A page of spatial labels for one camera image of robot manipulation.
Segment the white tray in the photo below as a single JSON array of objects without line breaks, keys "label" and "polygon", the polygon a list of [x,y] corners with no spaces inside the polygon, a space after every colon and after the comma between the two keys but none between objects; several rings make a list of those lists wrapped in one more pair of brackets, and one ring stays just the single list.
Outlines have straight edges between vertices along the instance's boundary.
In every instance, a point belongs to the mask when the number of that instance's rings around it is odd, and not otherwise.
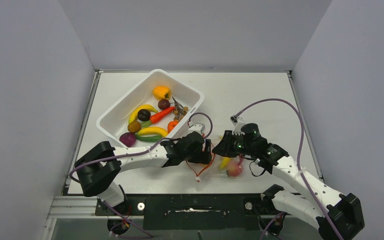
[{"label": "white tray", "polygon": [[[96,127],[120,146],[126,147],[119,141],[119,138],[122,134],[128,132],[127,126],[132,112],[144,104],[152,105],[155,109],[159,110],[158,100],[152,94],[153,89],[157,86],[168,87],[171,90],[172,97],[182,106],[189,108],[186,116],[167,136],[168,138],[174,137],[176,133],[186,125],[189,116],[203,103],[205,97],[202,92],[179,82],[161,69],[151,71],[147,77],[138,82],[125,95],[118,99],[98,118]],[[167,125],[173,121],[173,118],[174,115],[171,114],[152,126],[167,129]],[[136,141],[134,147],[149,145],[149,142]]]}]

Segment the white table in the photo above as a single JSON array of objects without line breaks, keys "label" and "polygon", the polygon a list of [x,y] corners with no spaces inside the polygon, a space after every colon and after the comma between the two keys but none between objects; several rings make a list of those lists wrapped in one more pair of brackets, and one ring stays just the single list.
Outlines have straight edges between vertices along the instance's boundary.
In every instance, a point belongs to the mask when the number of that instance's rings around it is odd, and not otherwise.
[{"label": "white table", "polygon": [[[170,75],[204,93],[205,101],[197,112],[207,113],[212,118],[214,127],[209,138],[215,144],[220,141],[220,136],[225,130],[233,129],[230,116],[255,101],[280,98],[297,105],[286,73],[172,72]],[[97,129],[98,117],[146,76],[147,73],[105,71],[100,75],[77,159],[96,144],[110,140]],[[278,144],[296,158],[301,130],[299,120],[289,106],[281,102],[260,103],[245,111],[241,117],[246,122],[258,124],[263,137]],[[209,128],[204,117],[195,116],[192,120],[194,123],[204,123]],[[253,177],[248,160],[244,162],[244,172],[236,178],[227,178],[219,173],[219,164],[220,158],[216,158],[213,166],[201,175],[200,183],[197,183],[195,174],[185,162],[179,166],[129,170],[119,174],[114,181],[121,185],[127,194],[262,193],[273,184],[296,192],[284,181],[268,173]],[[304,139],[301,165],[314,176],[320,175],[307,138]],[[256,174],[261,171],[261,168],[254,165],[252,169]],[[82,194],[80,184],[71,181],[68,194]]]}]

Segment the purple cable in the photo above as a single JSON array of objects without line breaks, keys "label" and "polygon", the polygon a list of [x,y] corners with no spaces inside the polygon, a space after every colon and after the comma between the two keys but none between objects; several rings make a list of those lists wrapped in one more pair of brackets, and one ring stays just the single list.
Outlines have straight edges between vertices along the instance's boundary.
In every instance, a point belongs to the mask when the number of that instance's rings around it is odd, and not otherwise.
[{"label": "purple cable", "polygon": [[[111,207],[106,201],[102,201],[102,203],[105,206],[107,206],[117,216],[121,217],[126,222],[128,222],[129,224],[131,224],[135,228],[139,229],[142,233],[148,235],[148,236],[123,236],[123,235],[119,235],[118,236],[119,238],[122,238],[122,239],[152,239],[154,237],[150,232],[148,232],[147,230],[143,229],[141,226],[137,225],[136,223],[134,223],[133,221],[131,221],[127,217],[123,216],[121,213],[119,213],[117,210],[115,210],[113,207]],[[118,225],[120,225],[120,224],[116,224],[116,225],[112,226],[111,229],[110,229],[110,232],[112,232],[114,230],[114,228],[116,228]]]},{"label": "purple cable", "polygon": [[261,236],[259,237],[259,240],[262,240],[264,238],[264,235],[266,234],[267,232],[267,229],[269,229],[270,225],[272,225],[272,223],[275,221],[276,218],[278,218],[279,216],[285,214],[284,211],[281,211],[279,212],[276,216],[274,216],[269,222],[268,224],[265,226],[264,230],[262,231],[261,233]]},{"label": "purple cable", "polygon": [[[301,171],[301,162],[300,162],[300,160],[301,160],[301,151],[303,149],[303,143],[304,143],[304,121],[303,121],[303,118],[301,117],[300,112],[294,107],[294,105],[292,105],[290,102],[288,102],[286,100],[283,100],[283,99],[280,99],[280,98],[267,98],[267,99],[256,101],[256,102],[251,103],[250,105],[246,106],[244,109],[240,110],[236,114],[236,117],[239,117],[239,115],[241,115],[245,110],[249,109],[250,107],[252,107],[252,106],[254,106],[256,104],[263,103],[263,102],[269,102],[269,101],[277,101],[277,102],[282,102],[282,103],[285,103],[285,104],[289,105],[289,107],[291,107],[293,109],[293,111],[296,113],[296,115],[298,116],[299,123],[301,125],[301,138],[299,140],[298,155],[296,157],[296,166],[298,167],[298,170]],[[301,177],[302,177],[302,180],[305,183],[305,186],[308,188],[308,191],[310,192],[311,196],[314,198],[314,200],[317,203],[318,207],[320,208],[320,210],[323,212],[324,216],[326,217],[326,220],[329,222],[330,226],[332,227],[333,231],[335,232],[336,236],[340,240],[344,240],[342,235],[339,233],[337,227],[332,222],[332,219],[329,217],[328,212],[325,210],[325,208],[323,207],[323,205],[319,201],[319,199],[317,199],[316,195],[314,194],[313,189],[311,188],[311,186],[310,186],[309,182],[307,181],[306,177],[304,176],[303,172],[301,172]]]},{"label": "purple cable", "polygon": [[84,168],[86,166],[89,166],[89,165],[92,165],[92,164],[96,164],[96,163],[101,163],[101,162],[108,162],[108,161],[111,161],[111,160],[114,160],[114,159],[118,159],[118,158],[125,158],[125,157],[133,157],[133,156],[139,156],[139,155],[142,155],[142,154],[146,154],[146,153],[149,153],[152,149],[154,149],[158,144],[160,144],[161,141],[163,140],[171,140],[171,138],[169,137],[163,137],[161,138],[160,140],[158,140],[154,145],[152,145],[148,150],[146,151],[141,151],[141,152],[136,152],[136,153],[126,153],[126,154],[122,154],[122,155],[117,155],[117,156],[109,156],[109,157],[104,157],[104,158],[101,158],[101,159],[96,159],[96,160],[93,160],[93,161],[89,161],[89,162],[86,162],[86,163],[83,163],[83,164],[80,164],[79,166],[75,167],[73,170],[70,171],[70,173],[68,174],[70,176],[70,178],[74,181],[74,182],[77,182],[77,183],[80,183],[78,179],[74,178],[73,174],[75,172],[77,172],[79,169],[81,168]]},{"label": "purple cable", "polygon": [[192,115],[190,115],[189,120],[187,120],[188,125],[189,125],[189,122],[191,121],[192,117],[195,116],[195,115],[203,115],[203,116],[205,116],[209,120],[209,132],[208,132],[207,135],[204,136],[205,139],[208,138],[210,136],[211,132],[213,131],[213,121],[211,121],[210,116],[208,116],[206,113],[195,112]]}]

